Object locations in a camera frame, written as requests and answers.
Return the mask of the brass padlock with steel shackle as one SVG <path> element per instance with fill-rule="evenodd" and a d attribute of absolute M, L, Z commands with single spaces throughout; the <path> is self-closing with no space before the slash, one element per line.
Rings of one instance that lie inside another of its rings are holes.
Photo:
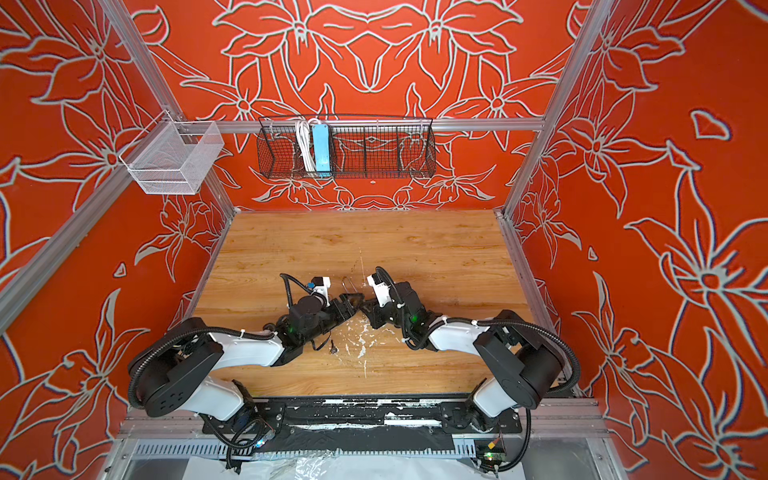
<path fill-rule="evenodd" d="M 358 293 L 356 285 L 349 276 L 344 276 L 341 279 L 341 285 L 346 294 Z"/>

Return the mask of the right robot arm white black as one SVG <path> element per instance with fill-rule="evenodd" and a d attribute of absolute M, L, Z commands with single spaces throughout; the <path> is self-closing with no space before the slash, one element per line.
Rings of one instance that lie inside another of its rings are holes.
<path fill-rule="evenodd" d="M 511 310 L 489 319 L 441 315 L 426 309 L 408 282 L 383 273 L 367 278 L 375 298 L 363 308 L 374 328 L 392 324 L 414 351 L 453 351 L 479 357 L 491 378 L 472 393 L 474 409 L 495 418 L 508 409 L 538 408 L 570 391 L 581 375 L 573 349 L 553 332 Z"/>

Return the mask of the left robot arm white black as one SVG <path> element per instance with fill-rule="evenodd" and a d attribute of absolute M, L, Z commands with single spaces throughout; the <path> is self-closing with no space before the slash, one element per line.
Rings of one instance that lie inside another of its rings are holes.
<path fill-rule="evenodd" d="M 210 326 L 190 317 L 138 354 L 129 365 L 128 401 L 152 418 L 186 410 L 228 421 L 249 402 L 247 389 L 213 377 L 244 366 L 280 367 L 354 317 L 365 301 L 360 292 L 330 295 L 328 277 L 308 283 L 280 275 L 288 312 L 260 331 Z"/>

